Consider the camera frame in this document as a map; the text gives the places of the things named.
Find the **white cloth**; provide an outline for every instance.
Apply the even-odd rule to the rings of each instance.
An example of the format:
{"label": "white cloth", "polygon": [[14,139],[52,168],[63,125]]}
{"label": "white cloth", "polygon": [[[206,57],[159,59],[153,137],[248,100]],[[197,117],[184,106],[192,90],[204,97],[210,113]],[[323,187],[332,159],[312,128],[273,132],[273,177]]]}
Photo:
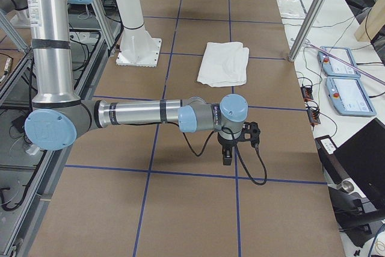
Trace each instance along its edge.
{"label": "white cloth", "polygon": [[241,42],[208,42],[198,74],[198,82],[211,87],[231,87],[246,83],[248,48]]}

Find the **white label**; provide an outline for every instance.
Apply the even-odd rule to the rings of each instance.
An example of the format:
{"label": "white label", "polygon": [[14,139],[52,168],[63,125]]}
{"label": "white label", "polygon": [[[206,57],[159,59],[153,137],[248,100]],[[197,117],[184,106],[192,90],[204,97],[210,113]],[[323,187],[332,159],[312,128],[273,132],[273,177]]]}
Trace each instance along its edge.
{"label": "white label", "polygon": [[331,155],[336,150],[336,147],[328,138],[324,138],[323,140],[321,140],[321,143],[324,145],[324,148],[326,149],[329,155]]}
{"label": "white label", "polygon": [[347,111],[369,111],[362,96],[361,89],[355,79],[334,79],[343,107]]}
{"label": "white label", "polygon": [[[346,49],[331,49],[329,53],[335,55],[336,57],[340,58],[341,60],[346,61],[347,63],[351,64],[350,58],[348,55],[348,51]],[[335,73],[343,73],[347,75],[353,75],[354,69],[351,67],[347,66],[344,63],[341,63],[339,60],[336,60],[333,57],[330,57],[330,64],[331,64],[331,69]]]}
{"label": "white label", "polygon": [[39,0],[28,0],[29,19],[31,21],[31,27],[37,27],[42,25],[42,15],[40,12]]}

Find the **black computer screen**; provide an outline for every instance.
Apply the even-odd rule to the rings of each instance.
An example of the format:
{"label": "black computer screen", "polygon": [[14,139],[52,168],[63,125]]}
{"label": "black computer screen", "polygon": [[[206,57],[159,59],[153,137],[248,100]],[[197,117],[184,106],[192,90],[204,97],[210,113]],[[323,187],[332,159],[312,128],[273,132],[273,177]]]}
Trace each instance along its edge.
{"label": "black computer screen", "polygon": [[385,208],[385,125],[373,119],[334,154],[377,208]]}

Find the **white table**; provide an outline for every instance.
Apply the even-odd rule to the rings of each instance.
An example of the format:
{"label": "white table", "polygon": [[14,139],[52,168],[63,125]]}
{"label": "white table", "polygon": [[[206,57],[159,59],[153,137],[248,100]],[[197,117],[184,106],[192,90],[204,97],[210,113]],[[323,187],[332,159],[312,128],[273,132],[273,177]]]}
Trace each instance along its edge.
{"label": "white table", "polygon": [[[306,11],[309,11],[309,7],[312,1],[313,0],[302,0]],[[313,27],[310,30],[307,39],[309,39],[313,45],[318,47],[341,46],[355,49],[368,45],[368,42],[358,42],[354,37],[354,33],[359,27],[359,23],[356,21],[355,18],[353,18],[353,14],[347,6],[345,0],[326,0],[313,26],[334,25],[338,22],[342,22],[347,19],[349,20],[342,24],[338,24],[329,28]],[[282,19],[282,21],[284,24],[290,23],[293,25],[302,24],[303,22],[303,20],[299,19]],[[300,26],[285,25],[285,32],[289,46],[293,44],[292,39],[297,36],[299,30]],[[372,46],[353,50],[352,53],[357,63],[367,63],[372,61],[380,62],[380,59]],[[318,83],[319,77],[306,69],[306,62],[304,58],[307,61],[308,68],[319,73],[321,67],[317,60],[317,51],[311,48],[307,48],[305,49],[305,52],[303,52],[302,49],[300,51],[300,54],[298,54],[297,59],[295,60],[295,68],[296,71],[299,72],[298,77],[301,77],[303,73],[303,75],[311,79],[314,84]],[[384,66],[360,66],[360,68],[376,76],[377,78],[385,80]],[[336,143],[337,146],[340,146],[357,131],[359,131],[362,127],[364,127],[367,123],[369,123],[373,119],[373,117],[340,116],[337,111],[333,108],[333,105],[331,104],[327,95],[327,90],[325,87],[326,76],[323,72],[321,72],[321,76],[323,78],[323,81],[321,85],[316,85],[313,87],[313,97],[315,98],[315,101],[319,104],[320,111],[323,114],[326,114],[327,116],[332,118],[337,123],[338,129],[336,135],[333,137],[333,141]],[[361,81],[364,84],[368,95],[377,95],[385,91],[385,86],[369,79],[366,76],[361,76]],[[385,123],[385,95],[371,99],[371,101],[377,111],[377,115],[375,117]],[[335,125],[324,116],[320,116],[320,120],[321,124],[315,126],[314,128],[314,137],[316,138],[327,134],[333,135]],[[353,245],[353,243],[346,236],[346,234],[341,234],[341,238],[347,256],[352,256],[355,250],[360,249]],[[381,234],[379,239],[384,241],[385,236]],[[361,249],[360,256],[368,255],[370,245],[371,240],[365,244],[363,249]]]}

